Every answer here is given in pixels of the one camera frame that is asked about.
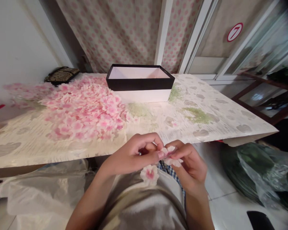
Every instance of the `number 7 sign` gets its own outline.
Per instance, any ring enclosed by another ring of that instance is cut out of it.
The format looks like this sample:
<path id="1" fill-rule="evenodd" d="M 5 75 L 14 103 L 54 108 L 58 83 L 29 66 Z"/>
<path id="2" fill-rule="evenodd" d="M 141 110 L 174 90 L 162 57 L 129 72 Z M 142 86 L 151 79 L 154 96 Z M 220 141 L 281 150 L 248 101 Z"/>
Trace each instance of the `number 7 sign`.
<path id="1" fill-rule="evenodd" d="M 241 33 L 243 28 L 243 23 L 240 22 L 237 25 L 235 25 L 229 32 L 229 34 L 227 35 L 227 41 L 228 42 L 232 42 L 233 40 L 235 40 L 236 37 L 238 37 L 238 35 Z"/>

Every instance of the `wooden shelf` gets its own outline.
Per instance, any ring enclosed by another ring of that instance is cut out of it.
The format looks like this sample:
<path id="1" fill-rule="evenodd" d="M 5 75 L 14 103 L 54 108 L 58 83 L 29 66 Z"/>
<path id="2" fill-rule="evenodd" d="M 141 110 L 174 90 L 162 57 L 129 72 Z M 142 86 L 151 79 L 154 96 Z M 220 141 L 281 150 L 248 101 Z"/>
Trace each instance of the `wooden shelf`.
<path id="1" fill-rule="evenodd" d="M 267 83 L 269 85 L 273 85 L 273 86 L 288 90 L 287 84 L 276 82 L 273 80 L 264 79 L 263 77 L 265 75 L 256 75 L 254 72 L 243 72 L 243 73 L 240 73 L 239 75 L 252 78 L 252 79 L 259 81 L 261 83 Z"/>
<path id="2" fill-rule="evenodd" d="M 254 72 L 243 72 L 243 73 L 240 73 L 239 75 L 252 78 L 255 80 L 255 82 L 253 82 L 248 87 L 246 87 L 244 90 L 242 90 L 240 93 L 235 95 L 232 98 L 232 100 L 234 102 L 237 102 L 239 105 L 243 106 L 244 108 L 246 108 L 250 112 L 254 113 L 258 117 L 264 119 L 266 122 L 269 122 L 272 125 L 275 125 L 276 123 L 280 122 L 282 119 L 284 119 L 288 116 L 288 105 L 285 108 L 283 108 L 281 111 L 279 111 L 277 114 L 275 114 L 273 117 L 268 117 L 267 115 L 261 113 L 260 111 L 256 110 L 255 108 L 249 106 L 245 102 L 239 100 L 239 98 L 241 98 L 243 95 L 245 95 L 248 92 L 250 92 L 251 90 L 255 89 L 257 86 L 261 85 L 262 83 L 266 83 L 269 85 L 273 85 L 273 86 L 288 90 L 287 84 L 283 84 L 283 83 L 279 83 L 279 82 L 276 82 L 273 80 L 268 80 L 268 79 L 263 78 L 266 76 L 266 74 L 256 75 Z"/>

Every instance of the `open box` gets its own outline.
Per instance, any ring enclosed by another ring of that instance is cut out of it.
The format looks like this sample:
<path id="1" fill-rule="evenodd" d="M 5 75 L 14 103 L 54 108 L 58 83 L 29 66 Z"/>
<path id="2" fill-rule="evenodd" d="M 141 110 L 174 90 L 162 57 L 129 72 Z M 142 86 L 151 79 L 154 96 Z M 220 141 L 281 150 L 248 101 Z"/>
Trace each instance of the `open box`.
<path id="1" fill-rule="evenodd" d="M 160 65 L 112 64 L 107 83 L 123 103 L 167 101 L 175 78 Z"/>

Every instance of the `polka dot curtain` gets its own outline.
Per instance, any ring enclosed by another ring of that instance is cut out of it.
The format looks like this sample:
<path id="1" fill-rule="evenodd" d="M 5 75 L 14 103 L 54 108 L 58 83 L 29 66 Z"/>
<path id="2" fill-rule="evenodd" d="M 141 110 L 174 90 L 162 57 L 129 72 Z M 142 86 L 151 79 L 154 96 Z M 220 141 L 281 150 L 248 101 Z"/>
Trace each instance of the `polka dot curtain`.
<path id="1" fill-rule="evenodd" d="M 201 0 L 174 0 L 162 59 L 162 67 L 177 73 L 198 15 Z"/>
<path id="2" fill-rule="evenodd" d="M 57 0 L 95 73 L 153 65 L 162 0 Z M 177 73 L 201 0 L 174 0 L 162 66 Z"/>
<path id="3" fill-rule="evenodd" d="M 153 65 L 162 0 L 57 0 L 95 73 Z"/>

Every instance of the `shirt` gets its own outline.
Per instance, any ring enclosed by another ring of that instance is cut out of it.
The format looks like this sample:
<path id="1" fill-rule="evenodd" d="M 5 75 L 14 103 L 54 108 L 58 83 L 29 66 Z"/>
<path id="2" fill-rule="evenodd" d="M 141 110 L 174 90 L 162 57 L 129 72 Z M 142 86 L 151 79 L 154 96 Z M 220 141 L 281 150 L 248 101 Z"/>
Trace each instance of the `shirt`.
<path id="1" fill-rule="evenodd" d="M 178 183 L 158 169 L 156 186 L 145 187 L 140 171 L 115 178 L 99 230 L 187 229 Z"/>

